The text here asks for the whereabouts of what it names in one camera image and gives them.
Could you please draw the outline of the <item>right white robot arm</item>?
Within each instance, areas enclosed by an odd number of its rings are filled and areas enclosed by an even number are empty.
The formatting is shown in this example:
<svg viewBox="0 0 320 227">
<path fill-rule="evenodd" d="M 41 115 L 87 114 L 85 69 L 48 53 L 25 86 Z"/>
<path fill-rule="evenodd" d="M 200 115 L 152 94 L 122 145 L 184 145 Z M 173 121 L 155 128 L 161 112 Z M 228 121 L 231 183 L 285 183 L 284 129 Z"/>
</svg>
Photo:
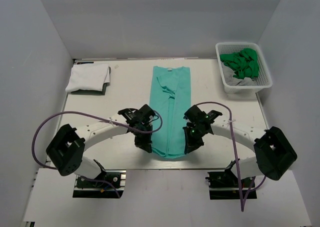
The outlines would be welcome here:
<svg viewBox="0 0 320 227">
<path fill-rule="evenodd" d="M 238 164 L 232 161 L 225 168 L 226 182 L 233 187 L 255 176 L 278 181 L 298 158 L 282 130 L 275 126 L 261 129 L 218 117 L 212 123 L 188 122 L 183 130 L 186 154 L 203 146 L 206 134 L 228 138 L 254 152 L 255 156 L 240 159 Z"/>
</svg>

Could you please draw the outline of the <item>teal t-shirt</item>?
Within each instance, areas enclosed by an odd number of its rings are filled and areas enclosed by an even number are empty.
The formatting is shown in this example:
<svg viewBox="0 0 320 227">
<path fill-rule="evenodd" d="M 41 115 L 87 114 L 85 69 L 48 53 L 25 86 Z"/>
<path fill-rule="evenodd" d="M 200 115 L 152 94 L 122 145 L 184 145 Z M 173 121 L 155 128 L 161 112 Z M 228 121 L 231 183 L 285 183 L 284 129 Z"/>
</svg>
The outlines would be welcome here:
<svg viewBox="0 0 320 227">
<path fill-rule="evenodd" d="M 153 67 L 149 106 L 162 117 L 152 134 L 152 152 L 165 159 L 185 155 L 185 112 L 191 107 L 191 72 L 188 67 Z"/>
</svg>

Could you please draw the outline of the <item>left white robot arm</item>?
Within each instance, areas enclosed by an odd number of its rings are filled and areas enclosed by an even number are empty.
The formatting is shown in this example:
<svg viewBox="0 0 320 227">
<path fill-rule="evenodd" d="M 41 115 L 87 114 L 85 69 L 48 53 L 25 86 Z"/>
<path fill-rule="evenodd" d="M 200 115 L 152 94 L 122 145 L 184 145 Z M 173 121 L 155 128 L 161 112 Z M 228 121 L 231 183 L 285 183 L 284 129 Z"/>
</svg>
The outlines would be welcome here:
<svg viewBox="0 0 320 227">
<path fill-rule="evenodd" d="M 97 122 L 84 126 L 65 124 L 49 143 L 46 153 L 61 176 L 75 174 L 99 187 L 105 183 L 106 170 L 84 153 L 100 142 L 128 133 L 135 136 L 137 147 L 150 150 L 151 121 L 155 116 L 153 110 L 125 108 L 105 120 L 99 118 Z"/>
</svg>

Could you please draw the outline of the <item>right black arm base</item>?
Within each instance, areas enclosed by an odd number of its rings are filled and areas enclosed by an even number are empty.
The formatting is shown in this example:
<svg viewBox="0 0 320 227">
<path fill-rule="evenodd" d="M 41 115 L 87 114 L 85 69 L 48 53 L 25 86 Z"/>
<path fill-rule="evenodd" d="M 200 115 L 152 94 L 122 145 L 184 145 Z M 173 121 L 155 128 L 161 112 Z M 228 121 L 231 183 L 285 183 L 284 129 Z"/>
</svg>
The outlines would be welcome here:
<svg viewBox="0 0 320 227">
<path fill-rule="evenodd" d="M 238 178 L 231 171 L 211 171 L 205 178 L 212 189 L 238 188 Z"/>
</svg>

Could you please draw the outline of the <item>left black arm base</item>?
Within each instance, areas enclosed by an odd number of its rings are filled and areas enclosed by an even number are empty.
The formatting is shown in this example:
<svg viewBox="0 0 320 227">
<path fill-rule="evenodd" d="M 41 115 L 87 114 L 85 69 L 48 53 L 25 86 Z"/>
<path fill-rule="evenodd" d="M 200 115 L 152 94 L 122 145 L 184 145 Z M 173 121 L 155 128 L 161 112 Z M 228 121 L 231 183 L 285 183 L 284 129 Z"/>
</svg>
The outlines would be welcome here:
<svg viewBox="0 0 320 227">
<path fill-rule="evenodd" d="M 79 176 L 76 179 L 75 186 L 78 189 L 112 189 L 112 184 L 116 189 L 125 186 L 126 173 L 124 171 L 107 171 L 98 175 L 98 177 L 89 179 Z"/>
</svg>

